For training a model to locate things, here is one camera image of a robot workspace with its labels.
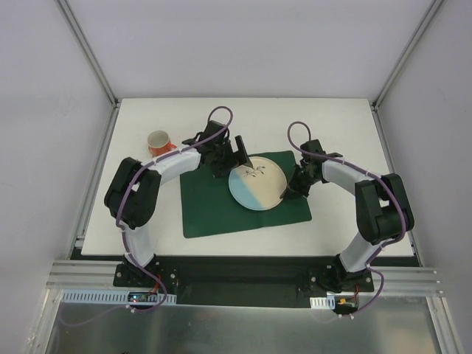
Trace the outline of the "cream and blue plate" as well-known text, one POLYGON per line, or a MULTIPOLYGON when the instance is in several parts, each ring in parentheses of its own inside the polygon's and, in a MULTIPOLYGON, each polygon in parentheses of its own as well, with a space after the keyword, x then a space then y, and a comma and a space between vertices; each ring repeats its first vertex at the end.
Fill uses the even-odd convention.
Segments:
POLYGON ((281 167, 262 156, 250 158, 252 167, 241 165, 231 171, 228 184, 232 197, 241 206, 266 211, 277 207, 287 187, 281 167))

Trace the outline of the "dark green placemat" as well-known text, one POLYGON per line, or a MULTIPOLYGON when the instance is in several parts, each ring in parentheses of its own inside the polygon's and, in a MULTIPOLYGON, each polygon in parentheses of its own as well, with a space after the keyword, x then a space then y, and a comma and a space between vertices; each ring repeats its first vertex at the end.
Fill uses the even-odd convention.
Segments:
POLYGON ((242 232, 310 221, 305 198, 278 199, 269 210, 248 209, 231 193, 232 177, 216 178, 208 167, 180 176, 185 238, 242 232))

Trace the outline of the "orange mug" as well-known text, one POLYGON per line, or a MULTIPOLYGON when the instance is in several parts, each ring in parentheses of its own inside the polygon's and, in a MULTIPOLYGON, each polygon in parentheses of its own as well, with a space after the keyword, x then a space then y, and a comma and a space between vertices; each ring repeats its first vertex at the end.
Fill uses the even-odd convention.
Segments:
POLYGON ((153 131, 147 137, 147 148, 152 157, 158 157, 176 149, 165 131, 153 131))

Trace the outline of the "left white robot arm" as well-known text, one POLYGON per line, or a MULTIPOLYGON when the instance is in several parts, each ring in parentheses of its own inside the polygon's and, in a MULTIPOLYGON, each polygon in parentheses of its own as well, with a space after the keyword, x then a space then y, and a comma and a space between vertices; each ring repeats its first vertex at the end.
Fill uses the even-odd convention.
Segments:
POLYGON ((239 166, 251 167, 242 136, 236 136, 235 143, 236 150, 232 148, 226 125, 211 121, 204 131, 160 157, 148 162, 131 157, 121 161, 104 204, 122 233, 125 258, 133 263, 130 276, 137 285, 147 287, 156 278, 156 269, 149 264, 154 252, 150 249, 147 223, 155 212, 160 188, 203 166, 216 178, 228 176, 239 166))

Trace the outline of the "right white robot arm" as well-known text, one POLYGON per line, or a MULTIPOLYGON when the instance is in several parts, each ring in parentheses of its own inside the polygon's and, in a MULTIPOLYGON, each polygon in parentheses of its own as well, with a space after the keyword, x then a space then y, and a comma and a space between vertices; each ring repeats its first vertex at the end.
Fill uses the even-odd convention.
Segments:
POLYGON ((319 140, 309 140, 298 151, 295 166, 281 199, 306 198, 310 188, 332 183, 355 198, 357 234, 330 265, 316 275, 320 288, 333 293, 348 291, 369 272, 381 250, 402 239, 414 226, 403 181, 398 174, 377 176, 345 161, 338 153, 325 153, 319 140))

